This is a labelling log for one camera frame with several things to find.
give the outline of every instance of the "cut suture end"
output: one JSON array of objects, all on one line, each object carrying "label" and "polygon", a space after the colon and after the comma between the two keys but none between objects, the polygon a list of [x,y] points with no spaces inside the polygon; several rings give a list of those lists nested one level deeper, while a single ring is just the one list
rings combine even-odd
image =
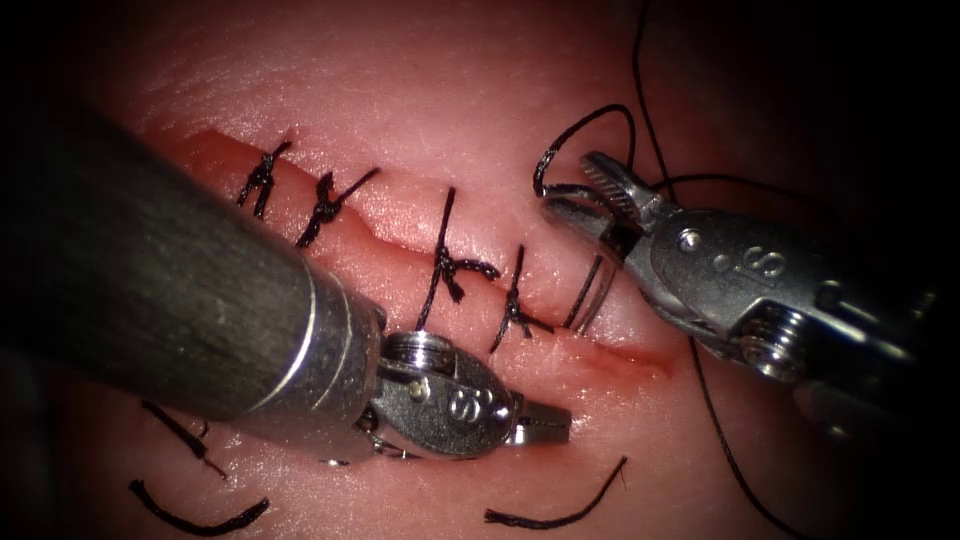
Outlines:
[{"label": "cut suture end", "polygon": [[505,514],[503,512],[497,512],[496,510],[490,510],[488,508],[487,511],[483,513],[483,520],[486,523],[498,523],[500,525],[506,525],[507,527],[520,527],[522,529],[533,530],[556,529],[558,527],[576,523],[585,518],[587,514],[589,514],[590,511],[600,503],[600,499],[603,498],[604,494],[607,492],[607,488],[609,488],[610,484],[613,483],[613,479],[617,477],[617,474],[620,473],[626,462],[627,456],[622,456],[620,461],[617,463],[617,466],[613,468],[613,471],[603,483],[603,487],[600,488],[600,492],[597,493],[593,500],[590,501],[590,503],[579,512],[559,519],[540,520],[516,516],[513,514]]},{"label": "cut suture end", "polygon": [[161,521],[167,523],[181,531],[192,534],[194,536],[221,536],[227,533],[231,533],[238,529],[242,529],[254,521],[256,521],[267,508],[270,507],[270,500],[264,497],[257,504],[254,504],[250,508],[247,508],[236,517],[232,517],[219,525],[197,525],[191,521],[187,521],[181,517],[175,516],[170,512],[167,512],[153,500],[153,497],[150,496],[150,493],[147,492],[147,488],[143,483],[143,480],[133,480],[130,482],[130,491],[140,499],[140,502],[143,503],[143,506],[146,507],[153,515],[160,518]]},{"label": "cut suture end", "polygon": [[225,481],[228,478],[227,473],[223,472],[223,469],[207,459],[207,445],[203,444],[203,441],[200,440],[201,438],[205,437],[207,435],[207,431],[209,431],[209,424],[206,421],[203,422],[203,429],[200,431],[200,435],[194,435],[193,433],[187,431],[187,428],[180,425],[169,414],[167,414],[166,411],[161,409],[156,404],[143,400],[140,402],[140,405],[149,411],[150,414],[156,417],[157,420],[160,420],[160,422],[166,426],[167,429],[169,429],[178,439],[183,441],[183,443],[187,445],[187,448],[193,452],[193,455],[202,461],[204,465],[217,471],[217,474],[220,475],[221,480]]}]

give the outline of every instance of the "skin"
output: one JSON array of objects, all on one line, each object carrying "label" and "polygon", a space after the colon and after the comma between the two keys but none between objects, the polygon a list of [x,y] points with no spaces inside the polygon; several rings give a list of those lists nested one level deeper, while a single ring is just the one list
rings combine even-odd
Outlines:
[{"label": "skin", "polygon": [[[553,138],[589,111],[619,102],[639,121],[629,72],[636,8],[378,4],[114,11],[106,15],[113,24],[82,54],[57,51],[57,72],[229,200],[262,151],[293,141],[274,170],[264,222],[291,243],[307,223],[323,172],[334,171],[340,192],[382,167],[306,254],[382,305],[388,331],[416,321],[447,187],[455,186],[451,254],[491,262],[505,277],[489,283],[460,273],[466,298],[455,305],[441,288],[427,330],[488,361],[511,388],[571,409],[570,444],[500,449],[472,462],[375,458],[333,469],[215,424],[205,442],[208,457],[230,475],[221,482],[138,398],[52,372],[52,455],[74,530],[97,538],[186,537],[129,493],[129,481],[140,478],[161,506],[196,523],[221,522],[268,496],[270,509],[233,538],[781,536],[733,480],[684,336],[650,311],[625,276],[586,337],[534,329],[524,340],[512,327],[487,354],[519,244],[526,246],[521,304],[552,324],[563,321],[590,267],[592,246],[540,217],[530,176]],[[808,21],[812,12],[797,8],[795,15]],[[722,34],[721,22],[728,25]],[[802,22],[785,24],[778,30],[792,38],[777,40],[774,30],[747,32],[750,17],[719,7],[655,4],[640,69],[669,171],[724,172],[859,200],[856,182],[842,181],[866,174],[860,147],[850,142],[856,118],[838,113],[843,99],[818,94],[815,85],[794,86],[804,78],[772,69],[777,55],[764,44],[795,53],[785,44],[802,34]],[[817,51],[804,52],[809,56],[793,57],[802,60],[797,71],[827,77]],[[824,108],[808,114],[813,104]],[[625,133],[618,117],[591,124],[554,160],[548,181],[583,181],[576,160],[588,150],[624,159]],[[643,132],[636,170],[660,179]],[[749,211],[814,234],[829,230],[810,223],[802,207],[753,190],[678,191],[688,206]],[[238,212],[249,216],[255,196]],[[854,220],[867,219],[865,206],[849,207]],[[760,500],[812,536],[862,532],[872,499],[852,453],[813,430],[788,389],[706,355],[704,370]],[[200,419],[172,414],[199,432]],[[539,518],[576,511],[620,455],[630,458],[622,482],[578,524],[530,532],[482,522],[487,507]]]}]

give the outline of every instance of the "stitch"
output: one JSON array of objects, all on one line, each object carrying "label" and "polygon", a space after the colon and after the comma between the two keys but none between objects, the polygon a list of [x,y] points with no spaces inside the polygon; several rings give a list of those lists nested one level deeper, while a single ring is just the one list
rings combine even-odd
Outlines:
[{"label": "stitch", "polygon": [[447,226],[450,222],[450,212],[453,210],[453,200],[457,195],[456,188],[451,187],[447,191],[447,201],[443,206],[443,219],[440,223],[440,234],[437,238],[437,247],[434,250],[433,275],[430,277],[430,288],[427,290],[427,299],[420,310],[420,317],[417,319],[416,330],[423,330],[427,323],[427,317],[430,315],[430,308],[433,307],[433,299],[437,294],[437,286],[440,280],[447,285],[450,292],[450,298],[457,304],[463,299],[463,287],[453,280],[457,270],[467,270],[470,272],[479,272],[489,281],[500,277],[500,271],[492,264],[475,259],[453,259],[450,256],[450,250],[446,246]]},{"label": "stitch", "polygon": [[520,309],[520,291],[517,286],[520,283],[520,273],[523,271],[523,253],[524,247],[523,244],[521,244],[517,249],[517,265],[513,269],[513,281],[510,283],[510,290],[507,291],[507,304],[504,310],[503,320],[500,322],[500,330],[497,331],[497,337],[493,339],[493,345],[490,347],[491,354],[500,346],[500,340],[503,339],[503,335],[507,332],[507,326],[509,326],[511,322],[520,325],[520,328],[523,329],[524,339],[533,337],[533,333],[530,332],[531,324],[545,332],[553,333],[552,326],[527,315]]},{"label": "stitch", "polygon": [[280,154],[292,145],[292,142],[284,141],[272,153],[260,155],[260,164],[253,168],[253,171],[247,176],[247,184],[240,190],[240,196],[237,197],[237,206],[243,206],[251,189],[260,188],[260,195],[253,206],[253,215],[257,219],[263,220],[263,211],[267,206],[267,199],[270,198],[270,193],[273,191],[273,166]]},{"label": "stitch", "polygon": [[320,233],[320,225],[336,219],[337,214],[343,209],[343,202],[347,200],[347,197],[360,189],[360,186],[379,172],[380,167],[374,167],[333,201],[330,200],[330,190],[333,189],[333,172],[324,173],[317,181],[317,204],[313,207],[313,214],[310,216],[307,228],[304,229],[300,239],[297,240],[297,247],[305,248],[316,240],[317,234]]}]

